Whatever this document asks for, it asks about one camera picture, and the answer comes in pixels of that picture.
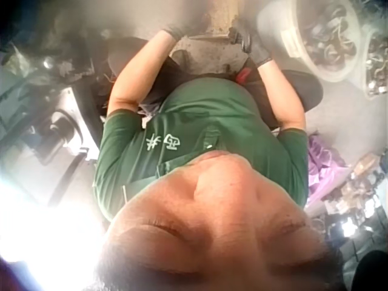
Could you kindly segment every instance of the hand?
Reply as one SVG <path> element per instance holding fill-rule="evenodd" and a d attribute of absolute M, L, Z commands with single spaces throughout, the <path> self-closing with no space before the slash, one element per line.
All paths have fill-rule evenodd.
<path fill-rule="evenodd" d="M 245 19 L 233 21 L 232 28 L 229 29 L 229 38 L 232 44 L 241 44 L 243 52 L 247 53 L 258 67 L 272 60 L 259 33 Z"/>
<path fill-rule="evenodd" d="M 204 32 L 209 24 L 208 3 L 208 0 L 179 0 L 175 10 L 182 13 L 173 17 L 164 30 L 177 41 Z"/>

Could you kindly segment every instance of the green shirt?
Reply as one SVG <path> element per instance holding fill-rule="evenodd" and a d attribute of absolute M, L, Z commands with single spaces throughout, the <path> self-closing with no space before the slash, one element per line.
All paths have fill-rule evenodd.
<path fill-rule="evenodd" d="M 275 137 L 244 88 L 203 78 L 178 87 L 146 129 L 134 112 L 118 110 L 109 116 L 95 176 L 103 214 L 112 220 L 126 200 L 151 182 L 211 150 L 245 157 L 297 204 L 305 205 L 306 133 L 288 129 Z"/>

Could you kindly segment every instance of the white bucket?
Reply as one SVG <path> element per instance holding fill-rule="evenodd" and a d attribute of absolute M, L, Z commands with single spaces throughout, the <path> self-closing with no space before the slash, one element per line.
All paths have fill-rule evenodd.
<path fill-rule="evenodd" d="M 364 45 L 361 53 L 360 58 L 357 62 L 357 65 L 355 69 L 351 72 L 351 74 L 348 77 L 348 80 L 357 88 L 361 89 L 364 93 L 364 96 L 368 100 L 373 100 L 379 96 L 382 95 L 369 95 L 369 88 L 366 84 L 367 82 L 367 69 L 366 69 L 366 61 L 368 60 L 368 51 L 369 51 L 369 44 L 370 40 L 372 39 L 372 36 L 376 33 L 379 33 L 379 30 L 375 27 L 372 27 L 368 24 L 364 25 L 361 29 L 361 43 Z"/>
<path fill-rule="evenodd" d="M 346 20 L 349 28 L 344 33 L 352 40 L 357 48 L 357 54 L 345 60 L 346 65 L 342 70 L 332 71 L 321 65 L 315 65 L 311 60 L 299 31 L 296 5 L 298 0 L 273 0 L 266 5 L 257 17 L 257 25 L 263 43 L 272 50 L 281 49 L 291 58 L 296 58 L 319 78 L 328 82 L 340 82 L 349 75 L 356 66 L 360 55 L 360 25 L 357 15 L 348 0 L 338 2 L 347 10 Z"/>

